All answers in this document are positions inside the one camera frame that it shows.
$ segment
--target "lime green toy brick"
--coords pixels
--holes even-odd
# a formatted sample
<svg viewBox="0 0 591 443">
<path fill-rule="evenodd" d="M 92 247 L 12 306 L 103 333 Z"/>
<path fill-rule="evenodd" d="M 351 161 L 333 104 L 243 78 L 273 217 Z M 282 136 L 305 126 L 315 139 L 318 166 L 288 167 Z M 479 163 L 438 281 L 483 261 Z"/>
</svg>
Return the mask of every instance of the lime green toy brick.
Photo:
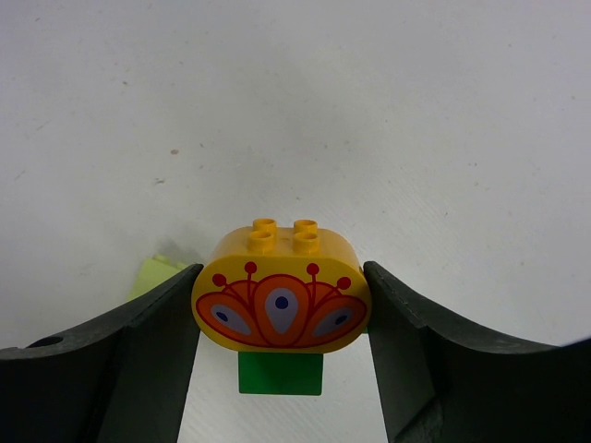
<svg viewBox="0 0 591 443">
<path fill-rule="evenodd" d="M 171 263 L 168 257 L 159 254 L 152 258 L 146 258 L 139 269 L 138 277 L 127 300 L 133 300 L 151 291 L 186 267 L 185 263 Z"/>
<path fill-rule="evenodd" d="M 323 354 L 238 353 L 242 394 L 320 395 Z"/>
</svg>

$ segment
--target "blue dot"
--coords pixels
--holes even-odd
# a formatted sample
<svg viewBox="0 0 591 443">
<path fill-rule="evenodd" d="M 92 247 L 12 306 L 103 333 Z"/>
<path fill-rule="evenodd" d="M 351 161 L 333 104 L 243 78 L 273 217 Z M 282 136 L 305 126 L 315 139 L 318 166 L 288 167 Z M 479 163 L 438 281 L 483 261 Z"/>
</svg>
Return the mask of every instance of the blue dot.
<svg viewBox="0 0 591 443">
<path fill-rule="evenodd" d="M 277 306 L 277 309 L 286 309 L 288 305 L 289 302 L 285 297 L 277 297 L 277 300 L 275 300 L 275 306 Z"/>
</svg>

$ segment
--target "green block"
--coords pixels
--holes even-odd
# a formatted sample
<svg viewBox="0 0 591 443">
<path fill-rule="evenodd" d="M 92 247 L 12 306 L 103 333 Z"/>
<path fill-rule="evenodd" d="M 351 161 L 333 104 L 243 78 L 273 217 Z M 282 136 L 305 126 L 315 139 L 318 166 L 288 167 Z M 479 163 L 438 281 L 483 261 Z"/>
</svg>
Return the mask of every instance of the green block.
<svg viewBox="0 0 591 443">
<path fill-rule="evenodd" d="M 238 353 L 242 394 L 320 395 L 321 353 Z"/>
<path fill-rule="evenodd" d="M 133 300 L 151 291 L 156 286 L 174 277 L 178 272 L 186 268 L 184 263 L 171 263 L 168 257 L 155 255 L 146 258 L 139 269 L 138 277 L 133 283 L 133 288 L 127 296 L 127 300 Z"/>
</svg>

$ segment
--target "white surface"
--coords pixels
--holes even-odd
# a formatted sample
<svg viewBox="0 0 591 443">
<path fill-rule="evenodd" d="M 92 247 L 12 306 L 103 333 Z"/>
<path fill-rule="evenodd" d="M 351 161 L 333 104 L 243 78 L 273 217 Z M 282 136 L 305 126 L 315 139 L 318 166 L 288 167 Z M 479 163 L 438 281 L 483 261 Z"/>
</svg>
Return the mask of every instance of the white surface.
<svg viewBox="0 0 591 443">
<path fill-rule="evenodd" d="M 3 2 L 0 346 L 119 305 L 144 257 L 202 260 L 259 216 L 314 218 L 495 329 L 589 335 L 590 12 Z M 319 399 L 250 399 L 202 340 L 179 441 L 384 441 L 368 359 L 364 341 L 328 356 Z"/>
</svg>

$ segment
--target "red dot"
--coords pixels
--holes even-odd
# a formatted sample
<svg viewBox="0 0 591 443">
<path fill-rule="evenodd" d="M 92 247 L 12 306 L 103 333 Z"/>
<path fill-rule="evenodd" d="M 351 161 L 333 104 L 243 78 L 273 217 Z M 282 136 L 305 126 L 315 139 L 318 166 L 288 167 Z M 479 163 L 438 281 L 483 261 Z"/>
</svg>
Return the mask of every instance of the red dot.
<svg viewBox="0 0 591 443">
<path fill-rule="evenodd" d="M 336 282 L 336 285 L 339 289 L 349 289 L 349 286 L 351 286 L 351 279 L 348 277 L 341 277 L 338 282 Z"/>
<path fill-rule="evenodd" d="M 211 278 L 211 281 L 213 281 L 213 284 L 216 286 L 225 286 L 225 277 L 222 274 L 215 274 Z"/>
<path fill-rule="evenodd" d="M 246 265 L 244 265 L 244 270 L 249 274 L 254 274 L 257 271 L 257 265 L 254 261 L 249 261 Z"/>
<path fill-rule="evenodd" d="M 316 275 L 320 272 L 320 268 L 316 263 L 310 263 L 306 268 L 306 272 L 310 275 Z"/>
</svg>

